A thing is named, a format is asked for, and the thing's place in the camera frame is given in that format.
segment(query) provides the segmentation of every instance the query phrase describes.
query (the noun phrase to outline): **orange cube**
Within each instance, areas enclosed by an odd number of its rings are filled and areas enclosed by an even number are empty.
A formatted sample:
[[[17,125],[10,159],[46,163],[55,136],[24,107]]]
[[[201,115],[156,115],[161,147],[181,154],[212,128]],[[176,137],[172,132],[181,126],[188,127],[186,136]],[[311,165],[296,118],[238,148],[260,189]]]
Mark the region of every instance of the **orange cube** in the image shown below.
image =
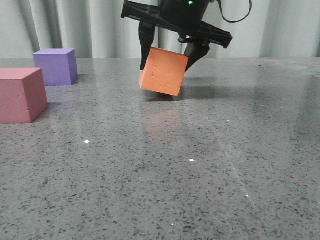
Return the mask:
[[[176,52],[152,47],[140,73],[142,89],[178,96],[189,58]]]

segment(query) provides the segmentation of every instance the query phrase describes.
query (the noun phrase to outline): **tabletop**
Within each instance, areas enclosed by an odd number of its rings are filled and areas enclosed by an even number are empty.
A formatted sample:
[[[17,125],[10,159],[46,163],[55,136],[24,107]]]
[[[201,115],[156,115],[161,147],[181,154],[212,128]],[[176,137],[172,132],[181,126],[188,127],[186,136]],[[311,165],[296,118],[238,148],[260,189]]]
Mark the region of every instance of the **tabletop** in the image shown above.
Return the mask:
[[[0,124],[0,239],[319,239],[320,58],[202,59],[179,96],[139,59],[77,65]]]

